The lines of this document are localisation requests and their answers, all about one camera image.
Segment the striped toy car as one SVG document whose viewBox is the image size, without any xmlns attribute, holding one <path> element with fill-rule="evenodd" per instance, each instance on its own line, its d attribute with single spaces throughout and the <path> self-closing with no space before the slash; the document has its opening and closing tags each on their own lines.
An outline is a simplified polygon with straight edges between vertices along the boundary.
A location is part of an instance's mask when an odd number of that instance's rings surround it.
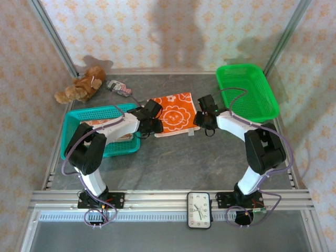
<svg viewBox="0 0 336 252">
<path fill-rule="evenodd" d="M 124 97 L 128 97 L 132 94 L 131 88 L 128 88 L 124 83 L 116 80 L 107 81 L 107 89 Z"/>
</svg>

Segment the wide aluminium frame rail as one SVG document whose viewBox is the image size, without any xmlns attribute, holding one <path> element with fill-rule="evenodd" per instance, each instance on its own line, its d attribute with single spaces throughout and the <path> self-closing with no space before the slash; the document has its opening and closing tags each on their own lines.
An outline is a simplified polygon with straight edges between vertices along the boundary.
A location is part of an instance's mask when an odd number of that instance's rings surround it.
<svg viewBox="0 0 336 252">
<path fill-rule="evenodd" d="M 188 190 L 127 190 L 125 194 L 124 212 L 149 211 L 184 211 Z M 35 207 L 73 210 L 78 204 L 77 190 L 34 191 L 29 209 Z M 313 210 L 314 203 L 308 190 L 265 190 L 262 194 L 264 206 L 271 209 L 281 196 L 276 210 Z"/>
</svg>

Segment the teal plastic basket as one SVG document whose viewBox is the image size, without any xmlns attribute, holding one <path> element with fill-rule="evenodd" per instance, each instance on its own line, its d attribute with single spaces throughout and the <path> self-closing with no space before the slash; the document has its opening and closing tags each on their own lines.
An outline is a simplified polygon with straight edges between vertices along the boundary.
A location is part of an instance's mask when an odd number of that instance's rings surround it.
<svg viewBox="0 0 336 252">
<path fill-rule="evenodd" d="M 69 111 L 65 115 L 60 156 L 65 159 L 65 149 L 71 140 L 77 127 L 87 121 L 100 120 L 100 119 L 114 119 L 121 116 L 121 112 L 117 110 L 114 106 L 104 106 L 97 108 L 86 108 Z M 127 155 L 136 152 L 140 148 L 140 139 L 133 138 L 129 141 L 110 143 L 105 147 L 103 157 L 108 158 L 118 155 Z"/>
</svg>

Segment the orange lion towel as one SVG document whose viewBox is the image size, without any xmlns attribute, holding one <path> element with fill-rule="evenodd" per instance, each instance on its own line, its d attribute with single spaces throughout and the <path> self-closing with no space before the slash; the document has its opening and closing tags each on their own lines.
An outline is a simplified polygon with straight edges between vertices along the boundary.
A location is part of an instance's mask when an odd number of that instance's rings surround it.
<svg viewBox="0 0 336 252">
<path fill-rule="evenodd" d="M 154 135 L 156 138 L 170 137 L 182 133 L 194 135 L 194 131 L 200 129 L 193 123 L 196 108 L 190 92 L 152 98 L 152 100 L 162 106 L 159 119 L 163 123 L 163 132 L 156 133 Z"/>
</svg>

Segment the white analog clock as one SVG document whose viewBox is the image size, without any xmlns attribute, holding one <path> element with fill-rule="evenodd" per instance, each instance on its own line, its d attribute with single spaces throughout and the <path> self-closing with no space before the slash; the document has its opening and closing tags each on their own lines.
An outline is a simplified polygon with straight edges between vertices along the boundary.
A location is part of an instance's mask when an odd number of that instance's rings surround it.
<svg viewBox="0 0 336 252">
<path fill-rule="evenodd" d="M 212 224 L 211 198 L 207 192 L 188 192 L 187 226 L 190 229 L 210 229 Z"/>
</svg>

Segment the brown teddy bear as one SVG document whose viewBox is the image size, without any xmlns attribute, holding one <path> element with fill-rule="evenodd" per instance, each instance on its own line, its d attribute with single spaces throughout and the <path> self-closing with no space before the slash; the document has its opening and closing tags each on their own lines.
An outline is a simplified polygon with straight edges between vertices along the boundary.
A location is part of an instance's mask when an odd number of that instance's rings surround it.
<svg viewBox="0 0 336 252">
<path fill-rule="evenodd" d="M 61 104 L 75 100 L 87 102 L 96 94 L 105 79 L 106 73 L 101 66 L 88 68 L 82 78 L 73 79 L 71 86 L 62 92 L 56 92 L 54 97 Z"/>
</svg>

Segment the aluminium frame post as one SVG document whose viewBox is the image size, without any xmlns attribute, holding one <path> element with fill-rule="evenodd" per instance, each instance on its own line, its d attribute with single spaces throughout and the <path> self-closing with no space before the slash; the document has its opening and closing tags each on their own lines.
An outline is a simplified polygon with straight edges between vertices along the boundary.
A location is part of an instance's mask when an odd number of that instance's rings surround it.
<svg viewBox="0 0 336 252">
<path fill-rule="evenodd" d="M 310 3 L 312 0 L 300 0 L 294 13 L 292 14 L 285 30 L 283 31 L 276 47 L 274 48 L 264 70 L 263 73 L 266 77 L 268 77 L 275 66 L 277 60 L 279 59 L 281 53 L 285 49 L 289 39 L 294 34 L 298 24 L 302 20 L 302 17 L 306 13 Z"/>
<path fill-rule="evenodd" d="M 44 31 L 54 45 L 56 52 L 60 56 L 67 70 L 70 72 L 72 77 L 78 77 L 79 73 L 76 70 L 75 64 L 70 58 L 69 53 L 66 50 L 55 26 L 53 25 L 47 11 L 45 10 L 41 0 L 27 0 L 28 4 L 32 8 L 36 17 L 39 19 Z"/>
</svg>

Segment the green plastic basket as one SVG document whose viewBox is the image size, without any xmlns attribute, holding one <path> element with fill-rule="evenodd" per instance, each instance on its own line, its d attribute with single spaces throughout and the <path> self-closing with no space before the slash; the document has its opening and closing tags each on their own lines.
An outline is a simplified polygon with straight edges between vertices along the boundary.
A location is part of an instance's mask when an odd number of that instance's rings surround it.
<svg viewBox="0 0 336 252">
<path fill-rule="evenodd" d="M 262 71 L 253 64 L 238 64 L 219 67 L 215 76 L 220 89 L 230 88 L 222 92 L 226 107 L 243 92 L 247 94 L 239 98 L 232 106 L 235 114 L 253 122 L 265 122 L 279 115 L 280 109 L 272 89 Z"/>
</svg>

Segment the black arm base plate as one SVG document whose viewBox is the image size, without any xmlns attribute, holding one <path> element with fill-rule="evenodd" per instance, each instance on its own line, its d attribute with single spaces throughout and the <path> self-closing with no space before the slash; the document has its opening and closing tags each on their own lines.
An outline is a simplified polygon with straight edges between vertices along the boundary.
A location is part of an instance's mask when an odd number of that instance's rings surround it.
<svg viewBox="0 0 336 252">
<path fill-rule="evenodd" d="M 78 194 L 79 209 L 101 208 L 103 204 L 100 201 L 92 198 L 87 192 L 80 191 Z M 105 192 L 99 198 L 113 205 L 117 209 L 123 209 L 125 193 L 120 192 Z"/>
<path fill-rule="evenodd" d="M 215 195 L 219 208 L 229 208 L 240 206 L 244 208 L 263 208 L 265 207 L 262 193 L 256 191 L 250 195 L 244 195 L 238 191 L 218 192 Z"/>
</svg>

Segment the aluminium frame beam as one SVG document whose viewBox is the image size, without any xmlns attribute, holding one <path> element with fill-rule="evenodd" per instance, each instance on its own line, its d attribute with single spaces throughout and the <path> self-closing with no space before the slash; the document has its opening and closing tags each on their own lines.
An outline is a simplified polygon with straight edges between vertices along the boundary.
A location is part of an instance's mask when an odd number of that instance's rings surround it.
<svg viewBox="0 0 336 252">
<path fill-rule="evenodd" d="M 301 216 L 312 252 L 329 252 L 317 212 L 315 210 L 301 210 Z"/>
<path fill-rule="evenodd" d="M 22 236 L 19 252 L 30 252 L 33 244 L 34 236 L 39 224 L 41 211 L 39 208 L 32 208 L 28 211 L 27 221 L 25 221 L 25 229 Z"/>
</svg>

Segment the orange cream character towel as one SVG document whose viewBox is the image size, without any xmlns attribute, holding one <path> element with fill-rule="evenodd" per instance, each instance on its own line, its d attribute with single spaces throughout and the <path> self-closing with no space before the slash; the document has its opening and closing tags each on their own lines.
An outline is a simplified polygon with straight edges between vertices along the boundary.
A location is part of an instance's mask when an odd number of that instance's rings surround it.
<svg viewBox="0 0 336 252">
<path fill-rule="evenodd" d="M 104 124 L 104 123 L 109 123 L 111 121 L 112 121 L 112 118 L 108 118 L 108 119 L 100 119 L 100 120 L 81 121 L 80 123 L 86 123 L 89 126 L 95 127 L 97 125 Z"/>
</svg>

